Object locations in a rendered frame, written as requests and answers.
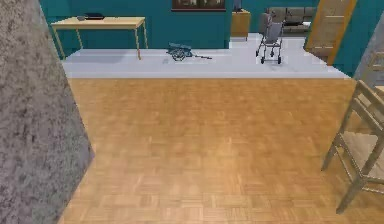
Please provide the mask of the dark framed picture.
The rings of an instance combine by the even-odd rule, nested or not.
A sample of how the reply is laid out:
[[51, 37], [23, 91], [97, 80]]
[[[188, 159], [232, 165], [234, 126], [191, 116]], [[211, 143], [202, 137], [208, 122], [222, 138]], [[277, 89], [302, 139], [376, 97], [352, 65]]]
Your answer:
[[224, 11], [225, 0], [172, 0], [173, 11]]

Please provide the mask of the blue toy cart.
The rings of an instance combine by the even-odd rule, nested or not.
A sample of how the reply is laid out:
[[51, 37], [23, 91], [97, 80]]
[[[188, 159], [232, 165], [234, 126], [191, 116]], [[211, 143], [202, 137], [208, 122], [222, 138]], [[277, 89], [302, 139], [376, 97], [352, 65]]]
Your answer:
[[171, 55], [174, 61], [183, 61], [186, 57], [196, 57], [190, 46], [177, 43], [168, 44], [167, 54]]

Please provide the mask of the grey wheeled chair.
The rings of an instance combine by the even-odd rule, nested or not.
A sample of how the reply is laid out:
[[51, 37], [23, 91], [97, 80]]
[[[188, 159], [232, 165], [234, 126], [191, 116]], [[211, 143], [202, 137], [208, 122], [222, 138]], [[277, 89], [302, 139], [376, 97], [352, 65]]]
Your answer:
[[261, 56], [260, 62], [264, 64], [267, 61], [266, 50], [270, 51], [270, 61], [276, 61], [278, 64], [282, 62], [281, 48], [283, 28], [285, 21], [274, 22], [271, 14], [261, 14], [261, 28], [262, 28], [262, 39], [255, 52], [256, 56], [259, 56], [261, 48], [264, 48], [263, 55]]

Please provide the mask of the light wooden table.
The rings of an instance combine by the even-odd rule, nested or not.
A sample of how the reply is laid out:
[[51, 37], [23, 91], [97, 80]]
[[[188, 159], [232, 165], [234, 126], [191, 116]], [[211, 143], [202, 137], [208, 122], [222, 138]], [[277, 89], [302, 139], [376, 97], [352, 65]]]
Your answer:
[[59, 52], [63, 58], [66, 58], [62, 42], [57, 33], [58, 30], [74, 30], [77, 35], [80, 47], [83, 47], [83, 43], [80, 36], [80, 30], [133, 30], [137, 51], [137, 58], [142, 59], [140, 52], [138, 30], [143, 28], [143, 36], [145, 48], [148, 48], [148, 38], [146, 29], [145, 17], [104, 17], [101, 20], [84, 19], [79, 20], [77, 17], [70, 17], [64, 20], [51, 23], [54, 37], [58, 43]]

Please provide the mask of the grey brown sofa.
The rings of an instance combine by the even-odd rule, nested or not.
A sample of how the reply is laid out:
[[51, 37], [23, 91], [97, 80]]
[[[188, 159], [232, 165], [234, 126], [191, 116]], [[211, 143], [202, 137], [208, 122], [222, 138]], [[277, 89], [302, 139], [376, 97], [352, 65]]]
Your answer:
[[315, 15], [315, 7], [270, 7], [266, 9], [274, 22], [285, 21], [285, 34], [306, 34]]

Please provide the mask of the pale wooden chair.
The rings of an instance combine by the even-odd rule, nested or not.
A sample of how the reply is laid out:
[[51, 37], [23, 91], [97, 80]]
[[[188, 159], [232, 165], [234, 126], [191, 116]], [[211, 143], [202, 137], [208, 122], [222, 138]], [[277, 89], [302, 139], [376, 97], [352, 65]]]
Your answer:
[[370, 54], [368, 63], [363, 69], [361, 79], [366, 82], [372, 71], [384, 71], [384, 51], [376, 51]]
[[337, 155], [350, 186], [336, 208], [342, 214], [360, 191], [384, 195], [384, 99], [358, 80], [321, 170]]

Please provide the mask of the black flat object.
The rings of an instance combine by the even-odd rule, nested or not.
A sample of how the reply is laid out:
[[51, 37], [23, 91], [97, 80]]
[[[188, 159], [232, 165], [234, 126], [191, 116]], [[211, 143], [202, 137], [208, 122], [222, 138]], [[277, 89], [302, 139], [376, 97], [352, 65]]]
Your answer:
[[84, 20], [103, 20], [105, 16], [101, 13], [85, 13], [84, 15], [76, 16], [79, 21]]

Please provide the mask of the orange wooden room door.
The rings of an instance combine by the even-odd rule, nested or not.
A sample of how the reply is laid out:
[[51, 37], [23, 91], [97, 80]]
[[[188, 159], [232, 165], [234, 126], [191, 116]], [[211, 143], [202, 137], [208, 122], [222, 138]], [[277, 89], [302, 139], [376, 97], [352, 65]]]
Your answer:
[[358, 0], [319, 0], [304, 49], [332, 66]]

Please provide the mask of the small orange wooden cabinet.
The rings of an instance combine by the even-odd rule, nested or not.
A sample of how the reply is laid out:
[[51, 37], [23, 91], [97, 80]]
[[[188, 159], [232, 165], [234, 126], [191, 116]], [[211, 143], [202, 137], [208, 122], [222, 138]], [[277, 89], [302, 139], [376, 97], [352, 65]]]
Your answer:
[[240, 12], [232, 13], [231, 36], [248, 37], [250, 27], [251, 13], [245, 9]]

